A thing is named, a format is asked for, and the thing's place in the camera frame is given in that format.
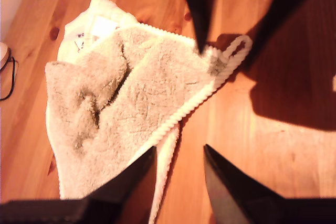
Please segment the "towel label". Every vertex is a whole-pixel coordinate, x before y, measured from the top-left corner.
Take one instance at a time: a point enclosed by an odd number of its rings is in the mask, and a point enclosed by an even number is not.
[[[92,34],[92,42],[101,38],[106,38],[117,28],[117,26],[117,22],[97,15],[90,30]]]

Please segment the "towel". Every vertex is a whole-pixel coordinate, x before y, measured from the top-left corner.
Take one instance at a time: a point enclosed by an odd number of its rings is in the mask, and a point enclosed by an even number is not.
[[[132,18],[132,22],[113,21],[113,11],[106,9],[117,7],[106,1],[91,1],[95,10],[89,7],[86,12],[88,36],[81,52],[67,51],[68,42],[62,42],[58,55],[62,61],[49,62],[45,69],[47,133],[60,195],[65,199],[89,194],[157,145],[149,220],[154,223],[179,135],[178,122],[224,83],[248,54],[251,40],[240,36],[225,52],[207,47],[199,55],[190,38]],[[110,33],[101,31],[99,19],[116,25]]]

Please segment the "black cable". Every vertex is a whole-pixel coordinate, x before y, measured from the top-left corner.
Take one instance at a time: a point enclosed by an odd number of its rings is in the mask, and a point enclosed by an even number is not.
[[[0,101],[4,101],[6,99],[8,99],[11,94],[13,93],[13,90],[14,90],[14,82],[15,82],[15,62],[17,62],[14,57],[12,56],[12,50],[10,48],[8,48],[8,52],[9,52],[9,56],[8,56],[8,59],[5,63],[5,65],[3,66],[3,68],[1,69],[1,72],[5,69],[6,65],[10,62],[10,61],[13,61],[13,73],[12,73],[12,87],[10,89],[10,92],[9,94],[5,97],[5,98],[1,98]]]

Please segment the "wooden floor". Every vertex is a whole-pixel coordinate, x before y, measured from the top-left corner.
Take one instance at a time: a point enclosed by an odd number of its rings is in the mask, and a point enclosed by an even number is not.
[[[185,0],[112,0],[139,21],[194,37]],[[58,198],[45,127],[44,66],[90,0],[23,0],[5,42],[19,62],[1,102],[1,200]],[[209,41],[253,34],[270,0],[215,0]],[[2,96],[10,67],[1,73]],[[203,149],[210,144],[286,197],[336,196],[336,0],[307,0],[244,66],[183,120],[158,223],[214,223]]]

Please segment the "white object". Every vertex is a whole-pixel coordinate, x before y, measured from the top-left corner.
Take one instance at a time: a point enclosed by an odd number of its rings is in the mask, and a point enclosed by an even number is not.
[[[9,57],[9,50],[5,43],[0,42],[1,69],[6,64]]]

